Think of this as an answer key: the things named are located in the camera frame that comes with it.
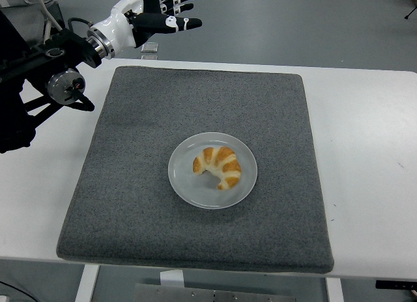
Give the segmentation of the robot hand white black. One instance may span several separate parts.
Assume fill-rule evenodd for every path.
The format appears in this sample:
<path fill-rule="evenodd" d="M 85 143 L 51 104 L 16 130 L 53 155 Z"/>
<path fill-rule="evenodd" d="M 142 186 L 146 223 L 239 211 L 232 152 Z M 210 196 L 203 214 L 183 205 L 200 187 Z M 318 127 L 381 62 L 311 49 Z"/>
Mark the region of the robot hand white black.
<path fill-rule="evenodd" d="M 88 31 L 105 57 L 114 57 L 126 48 L 138 48 L 154 34 L 173 34 L 202 26 L 198 18 L 182 18 L 193 9 L 193 0 L 120 0 L 110 15 Z"/>

